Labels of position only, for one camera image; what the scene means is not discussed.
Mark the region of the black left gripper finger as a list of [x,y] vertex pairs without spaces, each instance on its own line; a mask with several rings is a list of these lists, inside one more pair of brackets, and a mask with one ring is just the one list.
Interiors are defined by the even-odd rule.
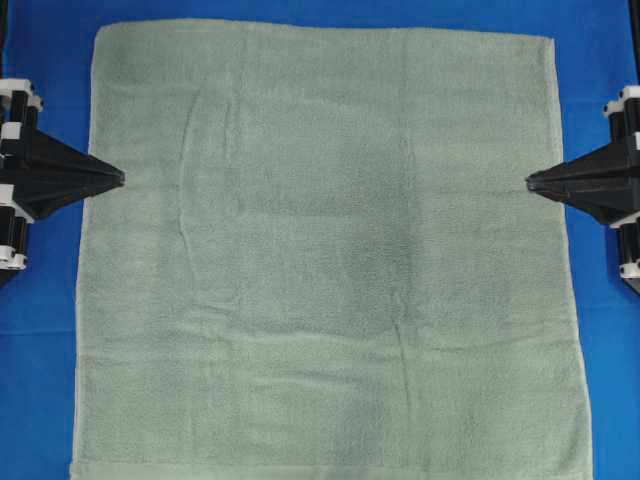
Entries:
[[124,180],[124,172],[116,167],[24,123],[2,125],[1,156],[5,160],[5,168],[13,171],[85,173]]
[[9,205],[33,222],[69,204],[122,187],[124,180],[85,173],[5,172],[1,184],[13,187]]

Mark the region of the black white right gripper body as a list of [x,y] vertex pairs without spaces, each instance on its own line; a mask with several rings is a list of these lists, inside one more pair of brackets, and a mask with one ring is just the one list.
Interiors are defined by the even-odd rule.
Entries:
[[631,164],[618,173],[629,189],[621,213],[616,213],[610,228],[616,232],[619,274],[621,278],[639,277],[639,86],[625,86],[616,100],[604,107],[612,144],[622,147],[622,159]]

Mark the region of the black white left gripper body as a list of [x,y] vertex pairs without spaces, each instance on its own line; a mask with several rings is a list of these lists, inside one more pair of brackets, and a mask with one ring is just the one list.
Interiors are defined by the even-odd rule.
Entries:
[[37,126],[43,104],[27,79],[1,80],[1,269],[27,266],[29,226],[34,222],[20,196],[27,183],[24,160],[11,147],[25,140],[26,128]]

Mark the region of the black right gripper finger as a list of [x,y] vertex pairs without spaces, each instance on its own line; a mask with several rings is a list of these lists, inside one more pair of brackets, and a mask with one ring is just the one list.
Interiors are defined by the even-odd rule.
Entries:
[[623,186],[618,181],[601,185],[590,180],[528,180],[527,189],[531,193],[581,210],[600,224],[613,228],[639,213],[639,188]]
[[604,180],[639,175],[639,151],[627,146],[604,146],[593,152],[531,174],[528,186],[552,181]]

